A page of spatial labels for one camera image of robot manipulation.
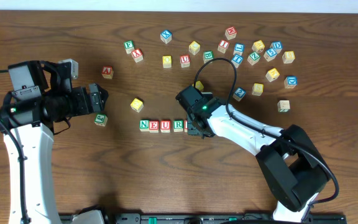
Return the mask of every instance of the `white wall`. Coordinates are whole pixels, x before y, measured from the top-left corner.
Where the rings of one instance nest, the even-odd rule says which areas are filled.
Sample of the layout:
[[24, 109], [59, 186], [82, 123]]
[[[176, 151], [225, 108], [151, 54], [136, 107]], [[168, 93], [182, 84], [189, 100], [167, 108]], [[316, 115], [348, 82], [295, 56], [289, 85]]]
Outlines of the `white wall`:
[[358, 13], [358, 0], [0, 0], [0, 10]]

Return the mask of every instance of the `wood grain surface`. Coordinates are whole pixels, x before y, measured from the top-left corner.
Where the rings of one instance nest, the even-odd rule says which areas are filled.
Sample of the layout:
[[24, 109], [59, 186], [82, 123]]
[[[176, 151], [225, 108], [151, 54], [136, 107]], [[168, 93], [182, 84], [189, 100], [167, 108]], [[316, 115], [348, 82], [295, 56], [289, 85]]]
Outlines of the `wood grain surface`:
[[[217, 51], [224, 30], [235, 26], [237, 37], [229, 50]], [[173, 33], [169, 44], [161, 31]], [[244, 213], [273, 211], [270, 193], [255, 158], [223, 138], [201, 140], [185, 133], [142, 133], [139, 120], [185, 118], [175, 101], [202, 66], [202, 52], [232, 57], [234, 44], [251, 53], [256, 40], [265, 45], [279, 40], [296, 59], [283, 64], [260, 59], [238, 68], [237, 86], [248, 91], [233, 105], [263, 123], [304, 128], [336, 174], [338, 198], [315, 206], [313, 212], [344, 213], [358, 223], [358, 15], [161, 13], [161, 12], [42, 12], [0, 11], [0, 70], [26, 60], [57, 62], [73, 58], [80, 64], [73, 86], [99, 83], [109, 92], [107, 126], [93, 123], [94, 115], [71, 120], [72, 128], [55, 137], [52, 171], [60, 213], [73, 213], [101, 203], [112, 211], [144, 213]], [[135, 63], [123, 42], [133, 40], [144, 53]], [[189, 68], [179, 56], [188, 54], [196, 40], [201, 52], [191, 55]], [[172, 68], [162, 68], [162, 56], [173, 57]], [[112, 80], [101, 76], [103, 65], [114, 69]], [[272, 83], [267, 70], [277, 68]], [[298, 86], [284, 89], [286, 76], [296, 75]], [[213, 62], [200, 75], [206, 91], [226, 97], [232, 68]], [[254, 83], [263, 83], [262, 96], [250, 94]], [[0, 106], [12, 89], [7, 73], [0, 74]], [[145, 107], [131, 110], [139, 97]], [[277, 112], [277, 102], [287, 99], [291, 111]], [[57, 124], [56, 129], [64, 128]], [[333, 193], [329, 183], [319, 198]], [[9, 163], [0, 133], [0, 223], [9, 217]]]

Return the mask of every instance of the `toy block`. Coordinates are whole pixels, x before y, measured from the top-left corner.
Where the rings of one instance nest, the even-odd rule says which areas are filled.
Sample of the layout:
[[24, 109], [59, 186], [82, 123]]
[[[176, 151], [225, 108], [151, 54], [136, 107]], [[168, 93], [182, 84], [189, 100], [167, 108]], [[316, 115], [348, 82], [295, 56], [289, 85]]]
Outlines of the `toy block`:
[[252, 45], [252, 50], [254, 52], [261, 53], [262, 51], [264, 51], [264, 49], [265, 45], [261, 40], [254, 42], [254, 44]]
[[201, 49], [201, 46], [199, 43], [193, 41], [190, 45], [189, 45], [189, 51], [190, 53], [192, 53], [193, 55], [196, 55]]
[[276, 41], [270, 45], [270, 48], [276, 51], [276, 53], [280, 53], [281, 50], [283, 49], [283, 45], [281, 44], [280, 41]]
[[204, 91], [204, 86], [201, 81], [196, 82], [196, 89], [198, 89], [199, 91]]
[[224, 33], [224, 35], [226, 36], [226, 38], [228, 40], [234, 39], [237, 35], [237, 31], [234, 27], [229, 27], [226, 29], [226, 32]]
[[298, 84], [298, 80], [296, 77], [286, 77], [284, 80], [284, 87], [285, 88], [295, 88]]
[[171, 132], [171, 121], [161, 121], [161, 132], [162, 133]]
[[237, 88], [237, 90], [233, 94], [233, 98], [237, 101], [240, 101], [246, 95], [246, 91], [242, 88]]
[[252, 87], [252, 94], [255, 96], [260, 96], [264, 92], [264, 85], [255, 83]]
[[131, 103], [131, 108], [139, 113], [143, 109], [143, 102], [135, 98]]
[[100, 126], [105, 127], [106, 123], [107, 123], [107, 116], [104, 114], [97, 114], [95, 119], [94, 119], [94, 123]]
[[260, 59], [260, 56], [257, 52], [252, 52], [249, 56], [247, 61], [251, 64], [251, 65], [255, 65]]
[[290, 110], [289, 100], [280, 100], [277, 103], [278, 112], [288, 112]]
[[183, 120], [173, 121], [173, 132], [183, 132]]
[[206, 63], [207, 61], [214, 58], [214, 53], [212, 52], [212, 50], [206, 51], [206, 52], [204, 52], [203, 58], [204, 58], [204, 63]]
[[266, 73], [266, 78], [269, 82], [276, 80], [280, 76], [276, 68], [272, 68]]
[[141, 120], [139, 123], [140, 131], [150, 131], [149, 130], [149, 121], [148, 120]]
[[190, 66], [190, 56], [189, 55], [180, 56], [180, 66], [182, 68]]
[[233, 55], [238, 54], [238, 55], [242, 56], [242, 53], [244, 52], [245, 48], [246, 48], [246, 46], [244, 44], [235, 44]]
[[114, 71], [111, 66], [103, 66], [102, 76], [103, 78], [112, 78]]
[[160, 38], [161, 38], [162, 42], [167, 44], [172, 40], [172, 33], [169, 32], [169, 30], [164, 30], [161, 33]]
[[234, 66], [236, 68], [238, 68], [240, 66], [242, 60], [243, 60], [243, 58], [240, 55], [235, 54], [233, 59], [231, 60], [231, 62], [234, 64]]
[[149, 132], [158, 133], [158, 121], [149, 121]]
[[131, 52], [133, 52], [135, 50], [134, 42], [131, 40], [124, 42], [124, 47], [125, 47], [125, 51], [127, 52], [127, 54], [130, 54]]
[[277, 53], [273, 49], [266, 50], [265, 55], [264, 55], [266, 61], [268, 61], [268, 62], [275, 59], [276, 56], [277, 56]]
[[132, 51], [131, 54], [132, 54], [132, 58], [135, 60], [136, 63], [143, 60], [143, 54], [139, 49]]
[[187, 120], [185, 120], [185, 132], [187, 132]]
[[229, 42], [225, 41], [225, 40], [221, 40], [221, 42], [218, 45], [218, 51], [222, 52], [222, 53], [226, 53], [226, 50], [229, 48]]
[[283, 54], [283, 62], [284, 63], [292, 63], [295, 60], [295, 54], [293, 51], [284, 52]]
[[172, 57], [170, 55], [162, 56], [162, 67], [163, 68], [172, 67]]

